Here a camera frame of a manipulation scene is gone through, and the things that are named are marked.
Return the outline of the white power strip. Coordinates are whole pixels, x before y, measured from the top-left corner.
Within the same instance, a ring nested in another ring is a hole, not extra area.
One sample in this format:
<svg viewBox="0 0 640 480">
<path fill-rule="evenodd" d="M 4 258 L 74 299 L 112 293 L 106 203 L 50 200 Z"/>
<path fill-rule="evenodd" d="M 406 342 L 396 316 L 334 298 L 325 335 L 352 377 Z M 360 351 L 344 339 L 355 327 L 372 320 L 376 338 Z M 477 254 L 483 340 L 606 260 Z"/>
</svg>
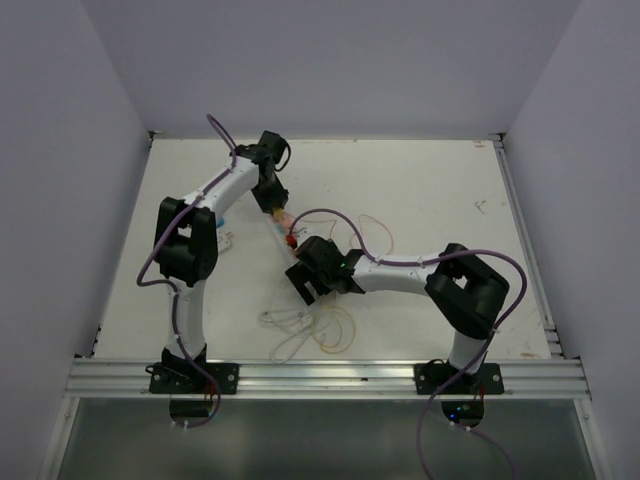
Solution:
<svg viewBox="0 0 640 480">
<path fill-rule="evenodd" d="M 285 236 L 289 234 L 289 230 L 285 231 L 277 222 L 272 213 L 265 215 L 266 224 L 275 240 L 277 250 L 280 252 L 287 267 L 292 266 L 296 261 L 294 250 L 289 248 L 285 242 Z"/>
</svg>

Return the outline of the white plug adapter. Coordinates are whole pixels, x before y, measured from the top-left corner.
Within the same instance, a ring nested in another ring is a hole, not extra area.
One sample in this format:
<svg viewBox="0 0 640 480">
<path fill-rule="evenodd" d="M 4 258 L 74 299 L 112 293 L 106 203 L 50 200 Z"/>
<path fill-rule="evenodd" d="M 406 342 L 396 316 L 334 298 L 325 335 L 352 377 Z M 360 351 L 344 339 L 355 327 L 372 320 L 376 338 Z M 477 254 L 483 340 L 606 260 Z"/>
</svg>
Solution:
<svg viewBox="0 0 640 480">
<path fill-rule="evenodd" d="M 232 246 L 233 234 L 231 232 L 220 232 L 217 235 L 217 249 L 219 254 L 230 250 Z"/>
</svg>

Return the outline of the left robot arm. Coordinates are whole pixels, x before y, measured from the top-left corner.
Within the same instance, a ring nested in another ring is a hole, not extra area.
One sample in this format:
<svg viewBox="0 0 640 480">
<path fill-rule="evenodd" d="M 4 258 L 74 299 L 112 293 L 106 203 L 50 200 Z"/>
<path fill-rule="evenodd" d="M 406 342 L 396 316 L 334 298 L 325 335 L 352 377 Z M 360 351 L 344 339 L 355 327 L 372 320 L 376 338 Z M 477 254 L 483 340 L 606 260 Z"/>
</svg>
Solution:
<svg viewBox="0 0 640 480">
<path fill-rule="evenodd" d="M 157 217 L 151 259 L 158 263 L 171 295 L 170 333 L 163 364 L 176 364 L 172 379 L 185 392 L 201 390 L 208 379 L 203 331 L 204 293 L 218 260 L 217 221 L 245 193 L 260 210 L 273 214 L 288 201 L 277 165 L 291 154 L 288 142 L 265 131 L 255 144 L 231 146 L 231 160 L 208 183 L 182 198 L 165 198 Z"/>
</svg>

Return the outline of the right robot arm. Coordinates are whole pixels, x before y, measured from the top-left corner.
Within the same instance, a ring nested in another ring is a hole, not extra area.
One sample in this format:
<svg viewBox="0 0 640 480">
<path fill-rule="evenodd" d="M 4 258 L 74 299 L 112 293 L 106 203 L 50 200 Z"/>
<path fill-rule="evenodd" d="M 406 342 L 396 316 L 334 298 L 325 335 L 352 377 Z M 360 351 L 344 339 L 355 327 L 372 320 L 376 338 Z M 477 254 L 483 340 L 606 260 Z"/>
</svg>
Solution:
<svg viewBox="0 0 640 480">
<path fill-rule="evenodd" d="M 451 243 L 436 257 L 369 257 L 362 249 L 343 254 L 328 239 L 311 236 L 298 246 L 285 275 L 311 305 L 337 294 L 391 291 L 425 295 L 454 329 L 445 369 L 451 389 L 468 392 L 481 380 L 480 367 L 510 290 L 509 282 L 461 244 Z"/>
</svg>

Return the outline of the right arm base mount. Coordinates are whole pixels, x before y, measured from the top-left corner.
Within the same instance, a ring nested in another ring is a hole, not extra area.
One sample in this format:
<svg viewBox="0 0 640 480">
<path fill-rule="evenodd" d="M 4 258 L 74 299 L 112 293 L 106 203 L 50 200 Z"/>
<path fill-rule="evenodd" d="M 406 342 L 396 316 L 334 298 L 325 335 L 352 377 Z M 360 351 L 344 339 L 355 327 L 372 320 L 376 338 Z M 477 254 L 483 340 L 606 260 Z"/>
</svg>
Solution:
<svg viewBox="0 0 640 480">
<path fill-rule="evenodd" d="M 464 373 L 452 381 L 458 370 L 440 359 L 413 365 L 413 380 L 418 395 L 432 395 L 443 385 L 444 395 L 502 395 L 505 387 L 497 363 L 483 363 L 476 373 Z"/>
</svg>

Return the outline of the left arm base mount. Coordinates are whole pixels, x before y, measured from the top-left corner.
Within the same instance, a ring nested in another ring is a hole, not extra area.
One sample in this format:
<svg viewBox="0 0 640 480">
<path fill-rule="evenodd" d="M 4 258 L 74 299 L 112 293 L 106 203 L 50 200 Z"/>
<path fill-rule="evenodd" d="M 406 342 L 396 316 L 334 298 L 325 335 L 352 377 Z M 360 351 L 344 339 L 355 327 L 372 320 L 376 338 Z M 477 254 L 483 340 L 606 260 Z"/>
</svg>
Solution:
<svg viewBox="0 0 640 480">
<path fill-rule="evenodd" d="M 162 363 L 148 365 L 145 372 L 151 376 L 149 392 L 152 394 L 203 394 L 219 393 L 234 395 L 240 378 L 240 365 L 237 363 L 207 363 L 202 368 L 214 378 L 217 386 L 211 384 L 205 375 L 187 364 L 187 371 L 179 373 Z"/>
</svg>

